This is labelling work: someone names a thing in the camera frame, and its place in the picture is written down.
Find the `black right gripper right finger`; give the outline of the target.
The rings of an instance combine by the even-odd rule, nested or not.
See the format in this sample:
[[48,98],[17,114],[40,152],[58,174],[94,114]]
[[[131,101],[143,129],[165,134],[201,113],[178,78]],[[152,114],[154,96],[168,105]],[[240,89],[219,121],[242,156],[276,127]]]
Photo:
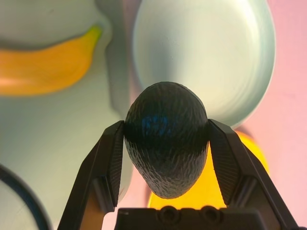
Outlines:
[[266,230],[297,230],[294,217],[259,159],[229,126],[209,120],[213,168],[228,209],[251,210]]

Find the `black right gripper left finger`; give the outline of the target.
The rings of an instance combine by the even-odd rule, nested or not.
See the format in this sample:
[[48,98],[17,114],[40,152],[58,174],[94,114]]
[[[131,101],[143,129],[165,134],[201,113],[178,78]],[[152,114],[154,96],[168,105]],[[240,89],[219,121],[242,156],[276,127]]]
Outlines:
[[123,162],[123,127],[120,120],[106,128],[83,160],[59,230],[100,230],[105,215],[114,212]]

